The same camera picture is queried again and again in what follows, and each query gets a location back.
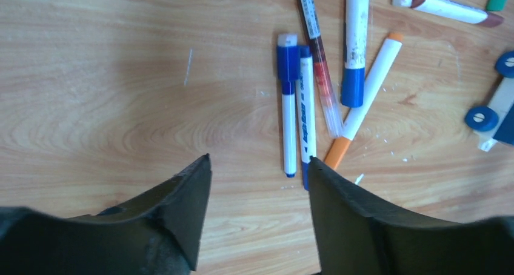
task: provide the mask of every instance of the barcode label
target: barcode label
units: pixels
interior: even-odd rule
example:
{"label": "barcode label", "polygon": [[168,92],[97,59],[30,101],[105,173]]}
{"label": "barcode label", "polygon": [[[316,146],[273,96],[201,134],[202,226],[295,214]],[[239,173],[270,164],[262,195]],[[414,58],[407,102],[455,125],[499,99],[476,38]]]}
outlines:
{"label": "barcode label", "polygon": [[316,6],[314,5],[314,0],[300,1],[302,2],[309,39],[316,39],[317,37],[321,36],[321,34],[319,32],[318,15],[316,14]]}

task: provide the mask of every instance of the wooden table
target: wooden table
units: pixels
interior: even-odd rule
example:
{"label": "wooden table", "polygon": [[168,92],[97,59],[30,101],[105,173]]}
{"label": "wooden table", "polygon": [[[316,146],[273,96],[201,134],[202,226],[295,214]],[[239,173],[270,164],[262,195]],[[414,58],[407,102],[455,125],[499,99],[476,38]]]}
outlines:
{"label": "wooden table", "polygon": [[[483,28],[372,0],[371,64],[405,34],[338,169],[402,207],[459,222],[514,213],[514,149],[490,153],[463,122],[486,101],[505,23]],[[487,0],[456,0],[484,7]],[[333,85],[343,0],[316,0]],[[278,33],[295,0],[0,0],[0,205],[96,213],[212,155],[198,274],[319,270],[308,194],[281,164]],[[318,107],[318,156],[332,142]]]}

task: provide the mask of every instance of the blue marker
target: blue marker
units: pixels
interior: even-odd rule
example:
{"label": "blue marker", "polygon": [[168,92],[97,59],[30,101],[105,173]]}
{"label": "blue marker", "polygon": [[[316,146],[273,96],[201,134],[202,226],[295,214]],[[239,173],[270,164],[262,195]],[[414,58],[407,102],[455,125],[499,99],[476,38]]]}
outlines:
{"label": "blue marker", "polygon": [[277,41],[277,73],[282,82],[282,130],[284,135],[284,172],[289,178],[296,174],[296,111],[295,83],[300,75],[298,36],[283,34]]}
{"label": "blue marker", "polygon": [[347,107],[360,107],[364,102],[368,13],[369,0],[346,0],[341,103]]}
{"label": "blue marker", "polygon": [[314,72],[309,46],[300,46],[300,80],[296,83],[296,106],[300,130],[302,177],[305,190],[309,190],[307,172],[311,157],[316,157],[316,116],[314,104]]}

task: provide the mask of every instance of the wood grain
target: wood grain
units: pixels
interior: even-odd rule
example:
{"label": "wood grain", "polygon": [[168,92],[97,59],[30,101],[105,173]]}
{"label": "wood grain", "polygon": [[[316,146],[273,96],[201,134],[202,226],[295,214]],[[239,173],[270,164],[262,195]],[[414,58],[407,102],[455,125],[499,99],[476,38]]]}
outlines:
{"label": "wood grain", "polygon": [[[316,2],[338,87],[344,2]],[[513,49],[514,1],[500,14],[482,28],[372,0],[368,64],[391,30],[404,48],[338,171],[441,219],[513,214],[513,148],[482,153],[463,123]],[[96,213],[211,153],[198,274],[318,271],[273,71],[275,36],[299,20],[295,0],[0,0],[0,205]],[[324,157],[319,107],[317,123]]]}

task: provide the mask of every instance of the blue wheel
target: blue wheel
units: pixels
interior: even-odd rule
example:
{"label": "blue wheel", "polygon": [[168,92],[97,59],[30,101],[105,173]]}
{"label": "blue wheel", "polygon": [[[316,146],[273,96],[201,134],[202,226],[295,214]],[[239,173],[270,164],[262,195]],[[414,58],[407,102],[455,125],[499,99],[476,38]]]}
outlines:
{"label": "blue wheel", "polygon": [[466,115],[466,124],[476,131],[490,131],[498,122],[498,114],[489,107],[473,107]]}
{"label": "blue wheel", "polygon": [[514,78],[514,51],[501,55],[496,62],[496,71],[507,78]]}

